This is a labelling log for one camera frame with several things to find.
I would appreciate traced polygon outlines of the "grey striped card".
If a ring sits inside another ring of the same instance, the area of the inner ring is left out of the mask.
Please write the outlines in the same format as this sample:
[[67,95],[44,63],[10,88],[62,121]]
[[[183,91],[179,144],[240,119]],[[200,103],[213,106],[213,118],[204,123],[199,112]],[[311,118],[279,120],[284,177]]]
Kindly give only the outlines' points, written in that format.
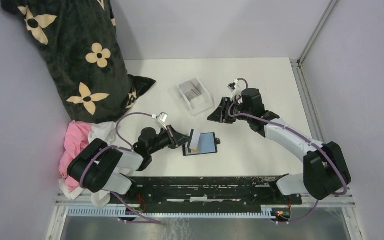
[[201,137],[201,132],[195,129],[191,129],[189,137],[190,140],[187,143],[186,147],[190,150],[196,151],[199,148],[199,141]]

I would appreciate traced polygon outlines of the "black card holder wallet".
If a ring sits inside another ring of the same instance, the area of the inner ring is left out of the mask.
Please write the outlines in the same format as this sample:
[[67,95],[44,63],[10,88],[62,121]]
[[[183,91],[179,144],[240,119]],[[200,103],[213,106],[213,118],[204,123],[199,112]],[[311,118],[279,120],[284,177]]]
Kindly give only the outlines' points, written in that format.
[[198,150],[200,153],[191,154],[191,150],[186,145],[182,147],[182,154],[184,157],[199,156],[207,154],[218,153],[218,145],[221,143],[220,139],[216,137],[214,132],[202,133],[199,139]]

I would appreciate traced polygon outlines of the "clear plastic card box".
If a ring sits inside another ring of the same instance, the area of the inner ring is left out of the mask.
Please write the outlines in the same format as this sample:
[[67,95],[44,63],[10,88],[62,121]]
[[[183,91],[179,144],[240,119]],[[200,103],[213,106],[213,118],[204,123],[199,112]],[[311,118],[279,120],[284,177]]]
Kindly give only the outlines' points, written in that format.
[[186,109],[192,116],[201,114],[214,107],[210,92],[199,78],[193,77],[184,80],[178,83],[176,87]]

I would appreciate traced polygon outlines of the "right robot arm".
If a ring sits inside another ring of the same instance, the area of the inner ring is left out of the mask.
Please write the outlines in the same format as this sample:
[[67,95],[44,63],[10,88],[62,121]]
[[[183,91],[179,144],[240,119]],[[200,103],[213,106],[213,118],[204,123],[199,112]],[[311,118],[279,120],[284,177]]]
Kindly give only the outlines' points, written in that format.
[[223,97],[208,121],[233,124],[246,121],[252,131],[276,142],[303,164],[300,174],[287,174],[275,180],[269,199],[282,204],[293,194],[309,194],[321,201],[329,196],[348,193],[351,175],[341,147],[304,135],[287,124],[278,114],[266,109],[260,91],[248,88],[234,97]]

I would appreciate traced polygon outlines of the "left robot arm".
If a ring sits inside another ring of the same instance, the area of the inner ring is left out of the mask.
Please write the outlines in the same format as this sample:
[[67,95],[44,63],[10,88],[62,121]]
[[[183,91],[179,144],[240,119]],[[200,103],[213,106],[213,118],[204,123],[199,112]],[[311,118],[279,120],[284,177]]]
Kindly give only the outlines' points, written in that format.
[[93,140],[68,166],[67,174],[83,189],[92,193],[108,191],[129,204],[136,200],[138,191],[133,182],[116,168],[142,172],[153,161],[152,154],[169,148],[175,150],[191,141],[191,137],[176,131],[171,125],[160,133],[152,127],[142,129],[133,150],[109,146],[100,138]]

